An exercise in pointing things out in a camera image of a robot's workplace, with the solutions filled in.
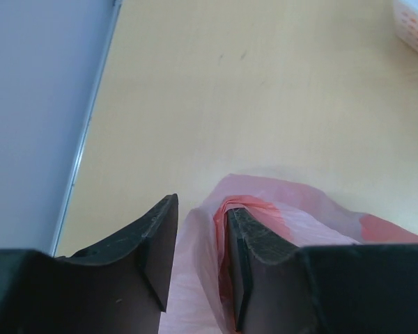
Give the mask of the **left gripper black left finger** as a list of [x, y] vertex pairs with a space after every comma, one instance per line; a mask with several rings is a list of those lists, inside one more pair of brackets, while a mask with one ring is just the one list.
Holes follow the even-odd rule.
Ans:
[[0, 333], [157, 333], [177, 228], [173, 194], [70, 257], [0, 249]]

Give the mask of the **pink plastic bag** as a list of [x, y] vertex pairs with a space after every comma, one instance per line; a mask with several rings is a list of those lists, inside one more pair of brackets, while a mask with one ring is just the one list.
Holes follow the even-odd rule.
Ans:
[[230, 174], [180, 224], [167, 311], [160, 333], [233, 333], [219, 270], [227, 211], [246, 209], [297, 246], [418, 243], [418, 235], [371, 214], [352, 212], [306, 184]]

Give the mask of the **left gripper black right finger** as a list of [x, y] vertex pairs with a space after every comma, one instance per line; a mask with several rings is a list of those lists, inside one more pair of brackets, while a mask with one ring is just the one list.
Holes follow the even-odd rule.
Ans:
[[227, 214], [241, 333], [418, 333], [418, 244], [299, 248]]

